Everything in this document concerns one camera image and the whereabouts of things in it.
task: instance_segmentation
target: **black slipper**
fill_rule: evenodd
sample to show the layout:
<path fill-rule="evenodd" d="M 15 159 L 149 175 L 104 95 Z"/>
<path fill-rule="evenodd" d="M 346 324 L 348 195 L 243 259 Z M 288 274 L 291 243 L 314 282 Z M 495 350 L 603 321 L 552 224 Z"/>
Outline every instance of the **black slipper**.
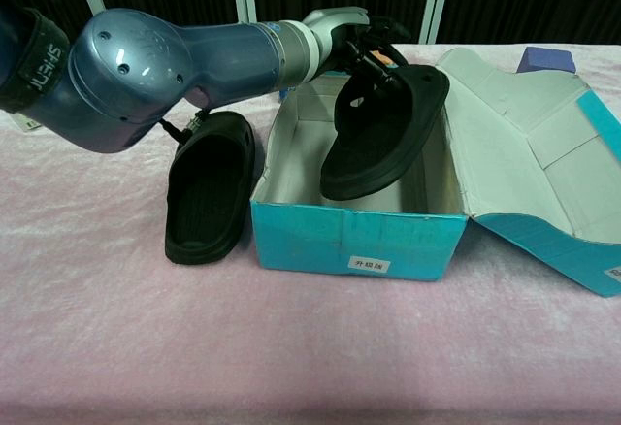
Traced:
<path fill-rule="evenodd" d="M 425 145 L 448 93 L 446 75 L 433 66 L 390 70 L 397 88 L 377 90 L 352 76 L 335 106 L 337 139 L 321 167 L 321 194 L 351 200 L 400 178 Z"/>
<path fill-rule="evenodd" d="M 197 265 L 223 258 L 242 234 L 254 168 L 252 128 L 237 113 L 209 114 L 169 174 L 166 256 Z"/>

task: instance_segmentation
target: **robotic arm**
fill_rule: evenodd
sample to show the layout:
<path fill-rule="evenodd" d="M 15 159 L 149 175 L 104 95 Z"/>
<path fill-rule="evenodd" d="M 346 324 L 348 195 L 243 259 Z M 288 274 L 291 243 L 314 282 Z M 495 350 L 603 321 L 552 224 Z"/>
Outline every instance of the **robotic arm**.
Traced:
<path fill-rule="evenodd" d="M 337 54 L 364 65 L 345 42 L 371 27 L 353 7 L 313 11 L 302 22 L 205 27 L 112 9 L 70 47 L 38 12 L 0 0 L 0 108 L 80 147 L 122 151 L 183 97 L 213 109 L 307 82 L 338 66 Z"/>

